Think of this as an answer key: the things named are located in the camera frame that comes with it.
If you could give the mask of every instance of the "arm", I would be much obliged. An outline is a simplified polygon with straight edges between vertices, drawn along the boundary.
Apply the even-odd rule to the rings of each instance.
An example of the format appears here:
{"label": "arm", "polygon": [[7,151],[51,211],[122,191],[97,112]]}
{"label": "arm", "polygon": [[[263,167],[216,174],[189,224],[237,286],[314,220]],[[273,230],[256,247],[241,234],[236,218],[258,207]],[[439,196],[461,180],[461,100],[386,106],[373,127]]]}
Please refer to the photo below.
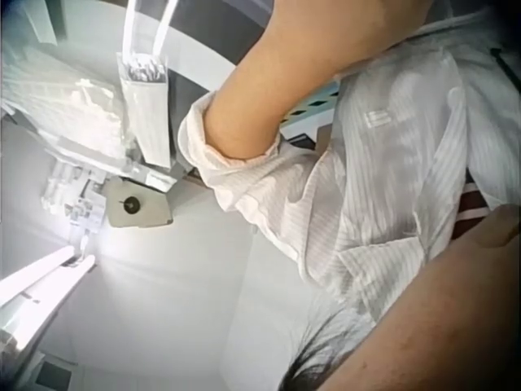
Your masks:
{"label": "arm", "polygon": [[321,390],[489,389],[519,343],[519,210],[426,266]]}
{"label": "arm", "polygon": [[262,155],[281,119],[337,72],[419,27],[431,0],[277,0],[264,36],[206,111],[208,145],[233,159]]}

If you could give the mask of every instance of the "shirt sleeve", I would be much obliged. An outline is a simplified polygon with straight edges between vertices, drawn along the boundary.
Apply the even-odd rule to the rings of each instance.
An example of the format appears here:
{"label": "shirt sleeve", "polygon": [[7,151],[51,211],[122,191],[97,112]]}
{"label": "shirt sleeve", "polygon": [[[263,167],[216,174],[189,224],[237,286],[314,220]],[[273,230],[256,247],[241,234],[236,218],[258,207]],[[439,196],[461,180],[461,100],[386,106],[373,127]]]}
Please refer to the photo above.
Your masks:
{"label": "shirt sleeve", "polygon": [[[297,262],[304,279],[324,285],[320,264],[327,265],[334,256],[343,202],[336,154],[328,151],[319,156],[279,135],[263,156],[227,159],[205,141],[203,114],[212,98],[209,94],[196,102],[183,121],[181,152],[199,169],[225,211],[238,210]],[[319,187],[331,190],[326,196],[322,190],[317,197]]]}

